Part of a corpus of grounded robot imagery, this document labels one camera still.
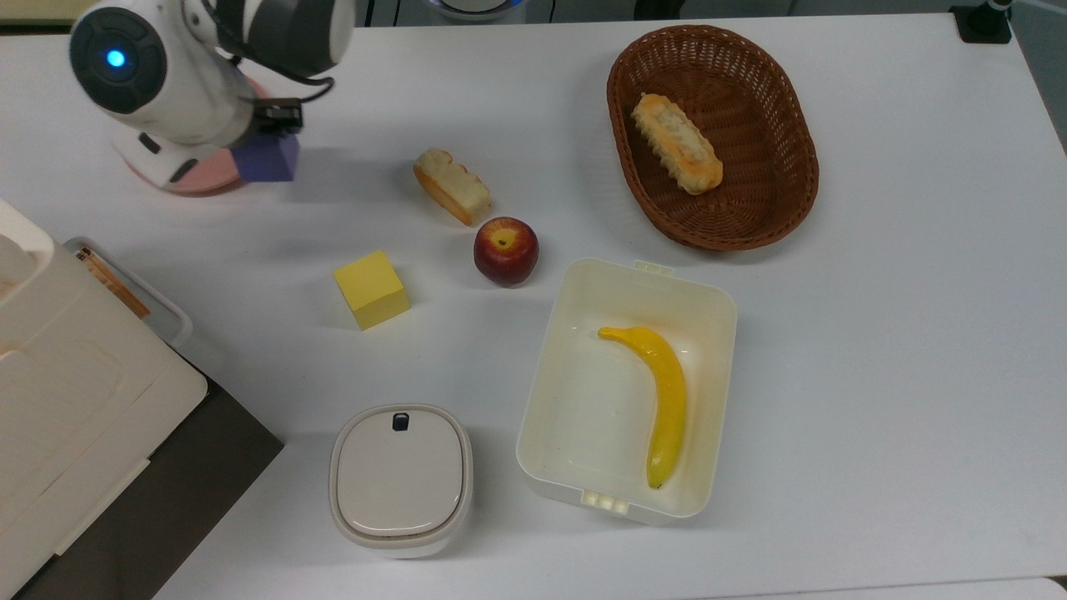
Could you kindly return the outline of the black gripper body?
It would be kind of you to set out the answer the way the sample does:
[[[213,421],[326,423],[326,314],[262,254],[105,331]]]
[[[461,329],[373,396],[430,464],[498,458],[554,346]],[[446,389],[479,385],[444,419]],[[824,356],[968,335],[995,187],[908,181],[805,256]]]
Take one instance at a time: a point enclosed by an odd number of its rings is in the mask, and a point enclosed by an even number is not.
[[[257,98],[251,130],[255,135],[286,137],[303,130],[303,102],[294,97]]]

